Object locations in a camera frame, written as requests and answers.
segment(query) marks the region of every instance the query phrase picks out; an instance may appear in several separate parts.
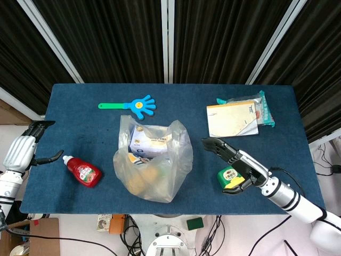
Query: plastic bag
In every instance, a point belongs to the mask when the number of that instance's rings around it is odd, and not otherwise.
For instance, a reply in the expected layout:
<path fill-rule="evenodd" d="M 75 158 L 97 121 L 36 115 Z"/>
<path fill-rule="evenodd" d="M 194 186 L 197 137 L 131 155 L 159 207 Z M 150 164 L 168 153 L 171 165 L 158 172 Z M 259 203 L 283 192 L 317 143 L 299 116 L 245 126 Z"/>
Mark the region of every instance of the plastic bag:
<path fill-rule="evenodd" d="M 129 158 L 129 145 L 136 125 L 141 126 L 149 138 L 171 136 L 167 141 L 167 153 L 143 164 L 133 163 Z M 113 156 L 113 165 L 116 176 L 131 194 L 150 201 L 169 203 L 192 170 L 193 149 L 186 128 L 178 120 L 166 130 L 158 127 L 141 125 L 131 116 L 121 116 L 118 151 Z"/>
<path fill-rule="evenodd" d="M 275 127 L 275 121 L 272 118 L 272 115 L 270 113 L 270 109 L 267 105 L 265 93 L 264 91 L 260 91 L 256 95 L 252 96 L 243 96 L 228 100 L 222 100 L 220 98 L 217 98 L 218 104 L 228 104 L 232 102 L 244 102 L 244 101 L 250 101 L 252 100 L 255 103 L 256 108 L 256 116 L 257 116 L 257 124 L 258 125 L 271 125 L 271 127 Z"/>

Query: table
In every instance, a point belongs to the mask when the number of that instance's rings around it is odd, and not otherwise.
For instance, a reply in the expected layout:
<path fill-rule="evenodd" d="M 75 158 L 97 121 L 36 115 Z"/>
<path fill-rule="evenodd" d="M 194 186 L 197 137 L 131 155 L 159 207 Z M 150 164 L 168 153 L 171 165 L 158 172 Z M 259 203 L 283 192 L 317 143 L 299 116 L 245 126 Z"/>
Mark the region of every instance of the table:
<path fill-rule="evenodd" d="M 55 120 L 41 138 L 37 158 L 64 149 L 99 167 L 103 178 L 86 188 L 67 171 L 62 159 L 31 169 L 21 211 L 27 213 L 139 213 L 139 214 L 284 214 L 249 188 L 237 196 L 221 193 L 216 175 L 226 163 L 204 151 L 201 138 L 208 136 L 206 106 L 216 98 L 265 96 L 276 121 L 274 128 L 263 126 L 258 135 L 226 138 L 267 167 L 286 169 L 302 184 L 307 198 L 324 206 L 315 175 L 295 94 L 291 86 L 226 84 L 55 84 L 46 120 Z M 169 125 L 178 119 L 187 128 L 193 146 L 193 169 L 171 203 L 145 201 L 131 195 L 116 178 L 112 157 L 118 148 L 121 115 L 130 110 L 99 110 L 100 102 L 130 102 L 151 94 L 157 103 L 154 117 L 141 124 Z M 277 177 L 292 185 L 285 175 Z"/>

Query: red bottle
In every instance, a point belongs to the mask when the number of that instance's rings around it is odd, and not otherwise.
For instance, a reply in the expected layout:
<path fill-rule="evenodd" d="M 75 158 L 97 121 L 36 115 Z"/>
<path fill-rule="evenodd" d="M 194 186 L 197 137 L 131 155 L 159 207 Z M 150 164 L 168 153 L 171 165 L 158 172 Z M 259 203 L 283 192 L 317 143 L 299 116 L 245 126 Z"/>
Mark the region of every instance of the red bottle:
<path fill-rule="evenodd" d="M 64 164 L 84 186 L 92 188 L 102 177 L 102 172 L 90 163 L 73 156 L 63 156 Z"/>

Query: paper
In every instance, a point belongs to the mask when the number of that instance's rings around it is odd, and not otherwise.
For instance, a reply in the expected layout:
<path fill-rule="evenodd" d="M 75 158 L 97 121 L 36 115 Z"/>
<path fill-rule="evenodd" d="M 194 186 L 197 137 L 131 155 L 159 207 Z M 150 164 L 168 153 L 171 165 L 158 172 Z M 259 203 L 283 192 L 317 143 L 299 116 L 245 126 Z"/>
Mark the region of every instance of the paper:
<path fill-rule="evenodd" d="M 210 137 L 231 137 L 258 134 L 253 101 L 207 106 Z"/>

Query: robotic arm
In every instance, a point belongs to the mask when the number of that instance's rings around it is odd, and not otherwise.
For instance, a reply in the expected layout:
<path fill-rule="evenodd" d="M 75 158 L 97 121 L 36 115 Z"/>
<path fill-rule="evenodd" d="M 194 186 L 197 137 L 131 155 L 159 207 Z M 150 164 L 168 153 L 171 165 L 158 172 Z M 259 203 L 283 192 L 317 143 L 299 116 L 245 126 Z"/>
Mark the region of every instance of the robotic arm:
<path fill-rule="evenodd" d="M 6 228 L 5 219 L 14 203 L 22 184 L 22 176 L 31 168 L 56 161 L 62 154 L 59 151 L 51 158 L 35 159 L 35 151 L 44 131 L 55 121 L 34 121 L 24 133 L 11 144 L 3 165 L 6 171 L 0 175 L 0 231 Z"/>
<path fill-rule="evenodd" d="M 204 148 L 220 156 L 238 171 L 246 180 L 236 188 L 223 189 L 223 193 L 235 195 L 254 185 L 261 189 L 263 196 L 284 211 L 304 223 L 313 223 L 310 239 L 329 253 L 341 254 L 341 218 L 320 208 L 294 191 L 278 178 L 273 177 L 257 160 L 242 150 L 236 150 L 218 138 L 202 140 Z"/>

